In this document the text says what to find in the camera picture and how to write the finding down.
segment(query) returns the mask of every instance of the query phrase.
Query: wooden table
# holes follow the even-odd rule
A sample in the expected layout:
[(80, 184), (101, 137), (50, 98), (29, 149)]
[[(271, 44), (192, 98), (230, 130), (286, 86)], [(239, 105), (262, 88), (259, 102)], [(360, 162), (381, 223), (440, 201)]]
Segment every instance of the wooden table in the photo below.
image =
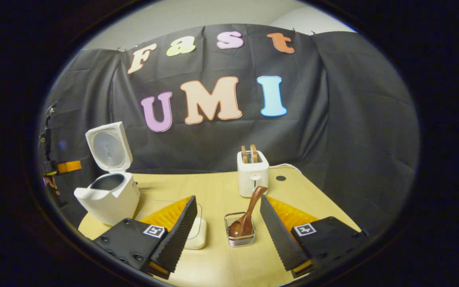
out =
[[(285, 176), (278, 181), (276, 176)], [(177, 201), (195, 195), (206, 220), (206, 245), (199, 250), (184, 249), (177, 268), (168, 280), (186, 287), (246, 287), (279, 286), (293, 277), (285, 271), (260, 214), (259, 201), (253, 212), (256, 238), (252, 245), (231, 247), (226, 237), (224, 216), (245, 211), (249, 198), (238, 192), (237, 172), (189, 175), (134, 174), (141, 198), (135, 219), (164, 207), (164, 201)], [(357, 231), (359, 227), (311, 181), (292, 167), (277, 167), (269, 172), (268, 196), (292, 205), (317, 218), (334, 216)], [(110, 228), (109, 225), (86, 214), (79, 231), (95, 239)]]

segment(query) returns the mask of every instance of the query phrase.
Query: wooden spoon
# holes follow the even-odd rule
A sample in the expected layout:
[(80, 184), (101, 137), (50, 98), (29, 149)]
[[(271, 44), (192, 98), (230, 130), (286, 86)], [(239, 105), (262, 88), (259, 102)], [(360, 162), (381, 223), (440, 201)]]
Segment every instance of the wooden spoon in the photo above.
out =
[(261, 185), (256, 187), (255, 191), (253, 192), (253, 196), (251, 197), (251, 201), (249, 202), (247, 211), (244, 213), (244, 215), (242, 215), (241, 218), (237, 219), (229, 227), (229, 236), (249, 236), (253, 233), (253, 222), (251, 222), (251, 214), (253, 213), (253, 209), (256, 203), (261, 198), (262, 194), (264, 194), (267, 190), (268, 188), (262, 187)]

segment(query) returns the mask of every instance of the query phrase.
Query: open lid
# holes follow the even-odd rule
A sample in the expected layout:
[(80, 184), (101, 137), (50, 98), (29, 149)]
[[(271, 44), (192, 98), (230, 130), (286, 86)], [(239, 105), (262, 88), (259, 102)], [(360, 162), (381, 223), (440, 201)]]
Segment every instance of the open lid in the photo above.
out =
[(86, 132), (86, 140), (97, 165), (109, 173), (124, 173), (132, 163), (132, 153), (124, 124), (113, 122)]

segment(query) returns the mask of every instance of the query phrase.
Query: purple letter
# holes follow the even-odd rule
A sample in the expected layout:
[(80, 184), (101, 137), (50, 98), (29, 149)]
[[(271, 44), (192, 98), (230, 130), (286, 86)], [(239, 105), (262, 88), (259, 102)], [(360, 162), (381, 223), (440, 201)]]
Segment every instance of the purple letter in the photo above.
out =
[(217, 40), (219, 40), (219, 42), (217, 42), (217, 47), (221, 49), (232, 49), (244, 45), (244, 40), (237, 37), (242, 37), (242, 34), (237, 31), (224, 31), (217, 35)]
[(153, 96), (144, 98), (141, 101), (141, 105), (144, 109), (144, 119), (146, 120), (146, 125), (154, 132), (165, 132), (171, 127), (173, 122), (173, 116), (171, 116), (171, 104), (169, 104), (169, 99), (173, 96), (171, 92), (164, 92), (159, 94), (157, 97), (162, 102), (162, 112), (164, 113), (164, 120), (162, 122), (157, 122), (155, 116), (153, 115), (153, 102), (155, 99)]

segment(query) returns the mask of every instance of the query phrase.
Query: wire basket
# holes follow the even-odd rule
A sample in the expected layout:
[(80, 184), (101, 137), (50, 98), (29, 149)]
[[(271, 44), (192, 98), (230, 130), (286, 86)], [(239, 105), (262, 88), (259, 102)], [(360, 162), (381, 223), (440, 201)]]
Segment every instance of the wire basket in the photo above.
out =
[(230, 230), (230, 226), (233, 222), (238, 220), (239, 218), (244, 215), (245, 212), (235, 212), (234, 214), (226, 214), (224, 217), (224, 224), (226, 225), (226, 236), (228, 237), (228, 243), (232, 247), (242, 247), (242, 246), (247, 246), (251, 245), (255, 241), (255, 236), (256, 236), (256, 228), (255, 228), (255, 221), (253, 220), (253, 217), (251, 216), (251, 223), (253, 224), (253, 232), (248, 235), (248, 236), (238, 236), (238, 237), (231, 237), (228, 235), (228, 232)]

